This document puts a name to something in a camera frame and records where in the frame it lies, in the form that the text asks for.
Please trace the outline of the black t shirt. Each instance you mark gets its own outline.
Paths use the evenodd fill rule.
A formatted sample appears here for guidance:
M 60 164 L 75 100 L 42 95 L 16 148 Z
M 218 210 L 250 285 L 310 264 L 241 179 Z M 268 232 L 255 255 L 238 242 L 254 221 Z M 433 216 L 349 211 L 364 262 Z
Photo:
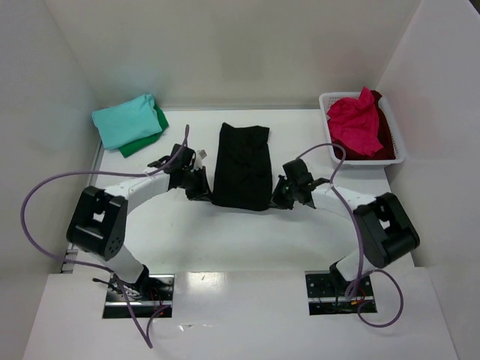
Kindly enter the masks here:
M 270 206 L 272 187 L 269 129 L 223 123 L 211 202 L 216 206 L 262 212 Z

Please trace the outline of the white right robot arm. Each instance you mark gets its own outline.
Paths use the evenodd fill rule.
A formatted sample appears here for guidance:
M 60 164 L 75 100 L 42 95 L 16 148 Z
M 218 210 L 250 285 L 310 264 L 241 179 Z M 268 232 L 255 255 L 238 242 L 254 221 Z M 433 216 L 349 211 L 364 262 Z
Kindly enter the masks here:
M 283 171 L 272 194 L 274 207 L 292 210 L 300 203 L 353 223 L 360 245 L 329 268 L 331 282 L 339 292 L 351 296 L 363 277 L 420 245 L 419 234 L 393 193 L 373 196 L 336 187 L 326 178 L 314 179 L 300 158 L 285 163 Z

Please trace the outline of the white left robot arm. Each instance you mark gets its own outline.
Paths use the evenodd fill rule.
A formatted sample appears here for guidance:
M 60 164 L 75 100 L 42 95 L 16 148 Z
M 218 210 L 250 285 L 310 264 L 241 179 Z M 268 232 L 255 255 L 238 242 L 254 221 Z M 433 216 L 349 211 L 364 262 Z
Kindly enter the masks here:
M 150 163 L 147 173 L 101 189 L 86 187 L 67 228 L 67 240 L 93 254 L 112 270 L 136 299 L 160 285 L 125 245 L 127 216 L 156 196 L 180 188 L 189 200 L 209 200 L 211 191 L 203 159 L 206 152 L 176 144 L 170 156 Z

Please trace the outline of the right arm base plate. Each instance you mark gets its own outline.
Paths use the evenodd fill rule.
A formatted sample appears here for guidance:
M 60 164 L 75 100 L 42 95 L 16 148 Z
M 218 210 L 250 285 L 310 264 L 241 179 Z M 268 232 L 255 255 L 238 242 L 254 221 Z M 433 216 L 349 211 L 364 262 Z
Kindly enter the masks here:
M 327 271 L 305 273 L 308 310 L 310 316 L 377 312 L 374 291 L 369 277 L 363 279 L 355 298 L 348 300 L 337 289 Z

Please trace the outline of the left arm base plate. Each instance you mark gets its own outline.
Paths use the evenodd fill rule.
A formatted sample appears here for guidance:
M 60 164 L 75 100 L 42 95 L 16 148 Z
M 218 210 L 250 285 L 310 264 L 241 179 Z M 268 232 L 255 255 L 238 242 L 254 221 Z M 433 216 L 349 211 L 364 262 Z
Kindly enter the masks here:
M 163 308 L 157 317 L 170 318 L 173 312 L 174 275 L 152 274 L 149 280 L 151 286 L 142 295 L 134 294 L 127 285 L 124 286 L 133 313 L 140 319 L 147 319 Z M 131 318 L 127 301 L 115 280 L 111 277 L 108 282 L 99 279 L 97 282 L 107 285 L 102 317 L 108 320 Z

